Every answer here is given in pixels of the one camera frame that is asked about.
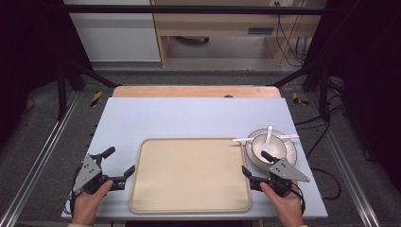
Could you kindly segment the white plate with dark rim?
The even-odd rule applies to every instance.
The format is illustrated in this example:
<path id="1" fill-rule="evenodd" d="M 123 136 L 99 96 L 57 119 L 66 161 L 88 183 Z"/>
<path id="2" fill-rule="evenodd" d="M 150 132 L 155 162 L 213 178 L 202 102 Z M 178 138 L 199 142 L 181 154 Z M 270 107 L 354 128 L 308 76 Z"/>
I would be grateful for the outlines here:
<path id="1" fill-rule="evenodd" d="M 257 135 L 260 135 L 262 133 L 267 134 L 267 130 L 266 129 L 259 129 L 256 130 L 254 132 L 252 132 L 249 137 L 255 137 Z M 283 135 L 282 132 L 277 131 L 277 130 L 273 130 L 272 135 Z M 297 161 L 297 150 L 293 144 L 293 142 L 290 139 L 281 139 L 286 148 L 287 148 L 287 156 L 285 157 L 293 166 L 295 165 L 296 161 Z M 261 161 L 259 161 L 255 155 L 252 152 L 252 147 L 251 147 L 252 141 L 246 142 L 245 143 L 245 150 L 247 152 L 248 157 L 250 158 L 251 162 L 259 169 L 263 170 L 263 171 L 269 171 L 269 168 L 273 165 L 273 164 L 266 164 L 266 163 L 262 163 Z"/>

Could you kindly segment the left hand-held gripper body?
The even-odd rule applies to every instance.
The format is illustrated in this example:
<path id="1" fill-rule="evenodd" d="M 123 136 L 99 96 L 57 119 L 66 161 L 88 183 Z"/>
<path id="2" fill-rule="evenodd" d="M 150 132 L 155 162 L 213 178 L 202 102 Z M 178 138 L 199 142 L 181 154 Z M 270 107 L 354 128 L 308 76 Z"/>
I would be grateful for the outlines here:
<path id="1" fill-rule="evenodd" d="M 101 162 L 106 159 L 107 156 L 102 154 L 87 155 L 80 168 L 78 169 L 78 176 L 75 179 L 75 183 L 72 186 L 72 194 L 79 195 L 82 192 L 87 194 L 95 194 L 95 192 L 107 181 L 112 181 L 111 191 L 124 190 L 127 178 L 122 177 L 109 177 L 104 175 Z"/>

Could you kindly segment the black curtain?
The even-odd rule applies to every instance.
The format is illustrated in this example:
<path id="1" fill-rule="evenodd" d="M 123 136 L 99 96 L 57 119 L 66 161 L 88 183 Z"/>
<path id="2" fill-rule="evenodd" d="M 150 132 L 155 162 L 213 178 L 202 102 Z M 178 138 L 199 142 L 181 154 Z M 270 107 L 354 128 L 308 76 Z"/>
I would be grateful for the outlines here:
<path id="1" fill-rule="evenodd" d="M 326 67 L 344 80 L 344 102 L 364 147 L 401 192 L 401 0 L 327 0 L 307 59 L 329 45 Z"/>
<path id="2" fill-rule="evenodd" d="M 75 90 L 84 88 L 76 63 L 89 58 L 70 14 L 50 10 L 64 0 L 0 0 L 0 146 L 26 109 L 27 95 L 58 79 L 63 71 Z"/>

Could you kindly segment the yellow black floor tape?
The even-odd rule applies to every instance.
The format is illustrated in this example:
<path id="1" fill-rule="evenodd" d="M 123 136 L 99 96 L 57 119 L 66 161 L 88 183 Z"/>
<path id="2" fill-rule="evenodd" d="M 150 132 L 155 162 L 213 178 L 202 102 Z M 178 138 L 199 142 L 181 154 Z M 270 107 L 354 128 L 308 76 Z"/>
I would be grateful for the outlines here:
<path id="1" fill-rule="evenodd" d="M 91 102 L 91 104 L 90 104 L 90 107 L 95 107 L 95 106 L 97 105 L 97 103 L 98 103 L 98 101 L 99 101 L 101 95 L 102 95 L 102 92 L 101 92 L 101 91 L 97 91 L 97 92 L 94 94 L 94 97 L 93 97 L 93 100 L 92 100 L 92 102 Z"/>
<path id="2" fill-rule="evenodd" d="M 303 105 L 303 106 L 309 106 L 309 102 L 308 101 L 304 101 L 304 100 L 300 100 L 297 93 L 293 93 L 292 94 L 292 101 L 293 101 L 294 104 L 300 104 L 300 105 Z"/>

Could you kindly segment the beige rectangular tray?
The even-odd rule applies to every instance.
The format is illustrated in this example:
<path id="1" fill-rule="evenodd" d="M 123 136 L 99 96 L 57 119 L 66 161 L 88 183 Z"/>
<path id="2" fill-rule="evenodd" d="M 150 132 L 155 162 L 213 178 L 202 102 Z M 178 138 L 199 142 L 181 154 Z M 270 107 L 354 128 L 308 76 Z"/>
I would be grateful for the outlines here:
<path id="1" fill-rule="evenodd" d="M 148 139 L 130 206 L 139 214 L 244 212 L 252 204 L 242 145 L 228 138 Z"/>

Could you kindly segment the person's right hand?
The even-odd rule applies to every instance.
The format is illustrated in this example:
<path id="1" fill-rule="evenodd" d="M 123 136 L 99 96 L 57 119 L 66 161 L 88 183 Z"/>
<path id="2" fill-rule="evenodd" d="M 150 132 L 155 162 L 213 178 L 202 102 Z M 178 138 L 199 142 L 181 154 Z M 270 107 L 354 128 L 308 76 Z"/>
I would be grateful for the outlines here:
<path id="1" fill-rule="evenodd" d="M 278 196 L 266 183 L 259 184 L 263 193 L 270 199 L 283 227 L 303 227 L 304 220 L 301 199 L 294 194 L 284 198 Z"/>

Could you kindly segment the white chopstick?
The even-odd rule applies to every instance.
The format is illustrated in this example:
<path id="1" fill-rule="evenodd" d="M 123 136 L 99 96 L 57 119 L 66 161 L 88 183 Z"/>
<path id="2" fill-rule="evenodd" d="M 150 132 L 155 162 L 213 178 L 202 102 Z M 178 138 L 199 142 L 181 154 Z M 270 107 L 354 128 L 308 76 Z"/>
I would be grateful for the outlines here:
<path id="1" fill-rule="evenodd" d="M 299 138 L 300 136 L 298 134 L 284 134 L 284 135 L 274 135 L 279 139 L 296 139 Z M 232 139 L 235 142 L 249 142 L 252 141 L 255 137 L 247 137 L 247 138 L 235 138 Z"/>

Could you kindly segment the white ceramic bowl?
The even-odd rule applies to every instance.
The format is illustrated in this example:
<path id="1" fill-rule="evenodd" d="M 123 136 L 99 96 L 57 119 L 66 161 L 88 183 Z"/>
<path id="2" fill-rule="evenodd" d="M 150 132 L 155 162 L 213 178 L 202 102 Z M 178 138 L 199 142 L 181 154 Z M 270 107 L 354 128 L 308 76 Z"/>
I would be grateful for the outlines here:
<path id="1" fill-rule="evenodd" d="M 287 156 L 287 148 L 281 139 L 272 135 L 270 137 L 269 149 L 265 148 L 266 139 L 267 135 L 262 133 L 255 136 L 251 144 L 252 152 L 259 161 L 266 164 L 269 163 L 269 161 L 262 156 L 262 150 L 266 151 L 270 156 L 278 159 L 282 159 Z"/>

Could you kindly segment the black chair wheel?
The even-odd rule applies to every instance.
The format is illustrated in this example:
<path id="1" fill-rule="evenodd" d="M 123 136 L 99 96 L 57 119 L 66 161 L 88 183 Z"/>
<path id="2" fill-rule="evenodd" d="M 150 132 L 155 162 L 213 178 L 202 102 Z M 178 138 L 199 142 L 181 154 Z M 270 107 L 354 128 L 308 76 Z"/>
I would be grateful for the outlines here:
<path id="1" fill-rule="evenodd" d="M 183 44 L 207 44 L 210 41 L 208 36 L 176 36 L 176 40 Z"/>

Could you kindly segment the white cabinet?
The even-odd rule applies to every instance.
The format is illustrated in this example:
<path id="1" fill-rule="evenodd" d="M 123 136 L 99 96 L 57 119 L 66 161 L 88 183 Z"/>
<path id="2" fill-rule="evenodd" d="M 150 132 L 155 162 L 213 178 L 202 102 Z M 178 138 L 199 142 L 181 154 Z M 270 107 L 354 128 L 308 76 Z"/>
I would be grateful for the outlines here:
<path id="1" fill-rule="evenodd" d="M 71 13 L 91 62 L 160 61 L 151 13 Z"/>

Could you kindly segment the light wooden desk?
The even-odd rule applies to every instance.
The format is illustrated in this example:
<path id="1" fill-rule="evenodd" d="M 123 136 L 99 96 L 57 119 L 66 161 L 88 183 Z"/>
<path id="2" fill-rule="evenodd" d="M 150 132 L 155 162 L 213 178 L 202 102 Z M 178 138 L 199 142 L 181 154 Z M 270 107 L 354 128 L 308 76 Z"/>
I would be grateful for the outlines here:
<path id="1" fill-rule="evenodd" d="M 153 6 L 236 6 L 236 7 L 325 7 L 327 0 L 150 0 Z M 153 15 L 157 34 L 167 37 L 264 37 L 274 63 L 284 63 L 289 43 L 297 37 L 311 38 L 319 15 L 262 14 L 164 14 Z"/>

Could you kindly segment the black metal crossbar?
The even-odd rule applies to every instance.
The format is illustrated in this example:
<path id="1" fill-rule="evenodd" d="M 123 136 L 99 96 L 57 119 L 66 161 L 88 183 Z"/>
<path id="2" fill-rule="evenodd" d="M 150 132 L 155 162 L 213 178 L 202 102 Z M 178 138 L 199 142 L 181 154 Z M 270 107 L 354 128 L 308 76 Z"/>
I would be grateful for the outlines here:
<path id="1" fill-rule="evenodd" d="M 71 13 L 172 13 L 172 14 L 268 14 L 322 15 L 326 8 L 237 7 L 237 6 L 121 6 L 65 5 Z"/>

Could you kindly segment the person's left hand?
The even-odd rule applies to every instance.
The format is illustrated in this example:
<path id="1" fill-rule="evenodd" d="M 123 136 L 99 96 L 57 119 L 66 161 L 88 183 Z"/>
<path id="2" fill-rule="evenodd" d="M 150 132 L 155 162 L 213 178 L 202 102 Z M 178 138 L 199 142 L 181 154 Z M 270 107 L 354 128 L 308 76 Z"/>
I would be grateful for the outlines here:
<path id="1" fill-rule="evenodd" d="M 112 181 L 107 181 L 93 195 L 81 193 L 76 198 L 74 215 L 68 227 L 94 227 L 97 209 L 112 185 Z"/>

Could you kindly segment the wooden table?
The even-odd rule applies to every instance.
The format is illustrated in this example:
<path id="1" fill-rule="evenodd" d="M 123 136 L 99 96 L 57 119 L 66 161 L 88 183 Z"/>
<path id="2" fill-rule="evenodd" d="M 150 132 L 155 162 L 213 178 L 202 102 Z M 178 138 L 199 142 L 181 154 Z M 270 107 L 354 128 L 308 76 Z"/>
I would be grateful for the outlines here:
<path id="1" fill-rule="evenodd" d="M 267 97 L 280 98 L 272 86 L 224 85 L 146 85 L 118 86 L 113 97 Z"/>

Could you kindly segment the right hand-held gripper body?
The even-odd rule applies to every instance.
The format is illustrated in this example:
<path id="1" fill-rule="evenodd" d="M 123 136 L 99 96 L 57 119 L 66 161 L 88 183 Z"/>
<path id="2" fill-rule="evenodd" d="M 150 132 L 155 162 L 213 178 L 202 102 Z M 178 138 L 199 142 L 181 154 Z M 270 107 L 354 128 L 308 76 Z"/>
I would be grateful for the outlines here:
<path id="1" fill-rule="evenodd" d="M 262 192 L 260 184 L 266 183 L 279 197 L 284 198 L 290 193 L 293 181 L 309 183 L 310 179 L 287 159 L 281 159 L 269 168 L 267 177 L 250 175 L 250 188 Z"/>

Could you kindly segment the pale blue table board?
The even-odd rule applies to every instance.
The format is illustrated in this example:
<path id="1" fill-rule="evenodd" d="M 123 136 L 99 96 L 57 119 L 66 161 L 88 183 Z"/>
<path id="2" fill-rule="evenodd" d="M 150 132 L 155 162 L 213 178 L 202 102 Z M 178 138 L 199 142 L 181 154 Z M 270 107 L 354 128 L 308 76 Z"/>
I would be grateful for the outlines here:
<path id="1" fill-rule="evenodd" d="M 116 152 L 104 161 L 103 171 L 120 175 L 137 163 L 138 151 L 148 138 L 244 138 L 251 132 L 272 125 L 284 134 L 296 132 L 286 101 L 282 98 L 110 98 L 89 147 L 99 153 L 114 147 Z M 130 208 L 131 187 L 109 193 L 96 217 L 121 220 L 206 220 L 272 218 L 276 212 L 266 196 L 251 193 L 252 204 L 242 212 L 140 214 Z"/>

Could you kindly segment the black metal stand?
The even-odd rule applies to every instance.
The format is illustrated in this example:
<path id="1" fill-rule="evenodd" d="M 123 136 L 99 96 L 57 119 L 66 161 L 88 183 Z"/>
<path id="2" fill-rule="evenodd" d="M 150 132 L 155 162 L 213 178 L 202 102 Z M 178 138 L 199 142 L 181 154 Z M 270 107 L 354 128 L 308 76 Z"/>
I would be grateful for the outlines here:
<path id="1" fill-rule="evenodd" d="M 302 66 L 299 70 L 291 73 L 283 79 L 280 79 L 272 84 L 273 87 L 281 88 L 285 84 L 297 79 L 300 76 L 306 75 L 306 79 L 302 84 L 302 88 L 306 92 L 311 92 L 316 86 L 319 86 L 319 114 L 325 122 L 330 121 L 328 111 L 327 92 L 329 87 L 328 70 L 324 62 L 313 61 Z"/>
<path id="2" fill-rule="evenodd" d="M 82 91 L 85 88 L 85 82 L 81 78 L 82 75 L 86 75 L 109 88 L 118 87 L 117 83 L 103 78 L 93 69 L 84 67 L 81 64 L 78 64 L 77 62 L 62 61 L 57 68 L 59 120 L 61 120 L 67 112 L 66 82 L 70 83 L 74 91 Z"/>

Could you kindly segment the aluminium floor rail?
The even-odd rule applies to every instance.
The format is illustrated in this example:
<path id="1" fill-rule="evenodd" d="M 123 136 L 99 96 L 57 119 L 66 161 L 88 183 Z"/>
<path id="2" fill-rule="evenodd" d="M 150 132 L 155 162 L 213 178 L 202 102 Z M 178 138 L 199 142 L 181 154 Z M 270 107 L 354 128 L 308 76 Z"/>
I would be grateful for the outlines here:
<path id="1" fill-rule="evenodd" d="M 330 121 L 320 130 L 321 141 L 308 154 L 308 161 L 315 167 L 318 187 L 328 189 L 323 181 L 328 179 L 337 190 L 337 198 L 324 192 L 323 201 L 329 217 L 353 227 L 351 220 L 360 227 L 380 227 L 373 206 L 362 188 L 359 170 L 364 170 L 365 158 L 361 145 L 349 125 L 345 107 L 338 95 L 328 98 Z"/>
<path id="2" fill-rule="evenodd" d="M 51 156 L 54 147 L 57 145 L 61 134 L 71 116 L 71 113 L 76 108 L 79 97 L 80 92 L 71 93 L 65 112 L 61 115 L 61 118 L 56 121 L 52 131 L 47 136 L 41 151 L 33 163 L 33 166 L 27 173 L 24 182 L 17 191 L 12 203 L 0 218 L 0 227 L 13 227 L 15 225 L 32 193 L 36 182 L 40 178 L 49 157 Z"/>

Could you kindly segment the white ceramic spoon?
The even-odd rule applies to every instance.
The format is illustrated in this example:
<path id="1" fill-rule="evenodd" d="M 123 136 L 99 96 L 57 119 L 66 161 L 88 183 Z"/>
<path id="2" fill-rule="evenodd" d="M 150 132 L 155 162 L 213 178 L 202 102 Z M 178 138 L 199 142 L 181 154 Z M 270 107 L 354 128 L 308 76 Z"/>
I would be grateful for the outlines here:
<path id="1" fill-rule="evenodd" d="M 270 151 L 270 141 L 271 141 L 271 137 L 272 137 L 272 132 L 273 132 L 273 125 L 268 125 L 267 136 L 266 136 L 265 144 L 262 147 L 262 151 L 266 151 L 266 152 Z"/>

